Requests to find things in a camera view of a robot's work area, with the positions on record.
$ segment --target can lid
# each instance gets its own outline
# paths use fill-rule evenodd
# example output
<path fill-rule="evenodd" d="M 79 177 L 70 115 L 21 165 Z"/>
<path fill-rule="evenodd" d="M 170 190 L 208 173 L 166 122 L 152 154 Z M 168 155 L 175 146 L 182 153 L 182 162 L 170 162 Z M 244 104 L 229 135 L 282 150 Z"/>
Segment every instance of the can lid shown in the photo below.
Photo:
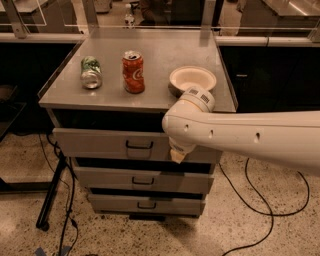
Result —
<path fill-rule="evenodd" d="M 126 51 L 123 58 L 126 60 L 137 60 L 141 57 L 141 53 L 137 51 Z"/>

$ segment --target speckled floor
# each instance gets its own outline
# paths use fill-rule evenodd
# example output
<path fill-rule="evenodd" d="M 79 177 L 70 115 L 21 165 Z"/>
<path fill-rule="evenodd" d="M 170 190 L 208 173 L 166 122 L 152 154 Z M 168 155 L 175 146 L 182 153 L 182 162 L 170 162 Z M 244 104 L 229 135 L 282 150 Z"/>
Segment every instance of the speckled floor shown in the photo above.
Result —
<path fill-rule="evenodd" d="M 54 168 L 57 158 L 45 135 L 8 134 L 0 143 L 0 177 L 7 182 L 49 181 L 53 172 L 44 157 L 40 138 Z M 221 159 L 225 173 L 248 204 L 268 212 L 245 179 L 245 163 L 245 157 L 230 153 L 224 153 Z M 273 230 L 262 243 L 228 255 L 320 255 L 320 176 L 303 174 L 310 186 L 307 207 L 293 216 L 275 217 Z M 219 167 L 214 176 L 203 215 L 198 219 L 167 217 L 162 222 L 130 220 L 127 215 L 96 214 L 86 199 L 86 192 L 76 182 L 71 217 L 79 233 L 69 255 L 220 256 L 265 237 L 271 227 L 271 217 L 249 209 Z M 306 202 L 306 185 L 295 170 L 251 159 L 248 176 L 274 214 L 296 211 Z M 71 186 L 67 170 L 62 179 Z M 68 188 L 59 183 L 47 232 L 35 226 L 44 198 L 44 193 L 0 195 L 0 255 L 56 255 Z M 75 239 L 76 229 L 69 221 L 64 246 L 71 246 Z"/>

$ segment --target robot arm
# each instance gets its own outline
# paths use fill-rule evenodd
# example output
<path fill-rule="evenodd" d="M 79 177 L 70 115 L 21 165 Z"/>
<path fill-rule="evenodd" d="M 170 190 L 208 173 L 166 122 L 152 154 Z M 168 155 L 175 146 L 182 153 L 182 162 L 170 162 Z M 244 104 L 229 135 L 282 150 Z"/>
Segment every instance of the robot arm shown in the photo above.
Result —
<path fill-rule="evenodd" d="M 166 113 L 173 161 L 201 145 L 320 174 L 320 111 L 218 114 L 213 107 L 211 93 L 192 87 Z"/>

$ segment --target black handle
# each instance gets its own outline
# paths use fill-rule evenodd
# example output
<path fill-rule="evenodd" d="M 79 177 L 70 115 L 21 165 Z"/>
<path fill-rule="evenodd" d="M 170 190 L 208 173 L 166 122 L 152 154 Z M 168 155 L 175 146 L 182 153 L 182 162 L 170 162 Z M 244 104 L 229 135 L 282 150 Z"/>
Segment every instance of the black handle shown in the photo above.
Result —
<path fill-rule="evenodd" d="M 135 181 L 135 177 L 132 177 L 132 184 L 136 184 L 136 185 L 152 185 L 154 183 L 154 178 L 152 178 L 152 180 L 150 182 L 139 182 L 139 181 Z"/>
<path fill-rule="evenodd" d="M 154 202 L 154 203 L 153 203 L 153 206 L 145 207 L 145 206 L 141 206 L 141 205 L 140 205 L 140 202 L 138 202 L 137 207 L 138 207 L 139 209 L 143 209 L 143 210 L 153 210 L 153 209 L 156 209 L 157 203 Z"/>
<path fill-rule="evenodd" d="M 130 149 L 152 149 L 152 147 L 153 147 L 153 141 L 151 141 L 151 143 L 150 143 L 149 146 L 141 147 L 141 146 L 131 146 L 131 145 L 129 145 L 129 141 L 127 140 L 127 141 L 126 141 L 126 147 L 127 147 L 127 148 L 130 148 Z"/>

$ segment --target drawer front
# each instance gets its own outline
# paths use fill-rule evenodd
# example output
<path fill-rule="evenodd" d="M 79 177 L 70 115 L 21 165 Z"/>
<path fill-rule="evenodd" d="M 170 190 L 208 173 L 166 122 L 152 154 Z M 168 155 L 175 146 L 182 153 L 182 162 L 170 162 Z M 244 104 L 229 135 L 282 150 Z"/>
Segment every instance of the drawer front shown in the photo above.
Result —
<path fill-rule="evenodd" d="M 212 183 L 212 174 L 168 173 L 75 167 L 81 186 L 125 190 L 150 190 L 206 195 Z"/>
<path fill-rule="evenodd" d="M 65 156 L 171 161 L 169 138 L 164 133 L 55 128 Z M 221 152 L 197 147 L 184 161 L 218 163 Z"/>
<path fill-rule="evenodd" d="M 88 196 L 94 211 L 118 213 L 149 213 L 149 214 L 176 214 L 193 215 L 202 214 L 205 207 L 204 200 L 176 199 L 176 198 L 149 198 L 134 196 Z"/>

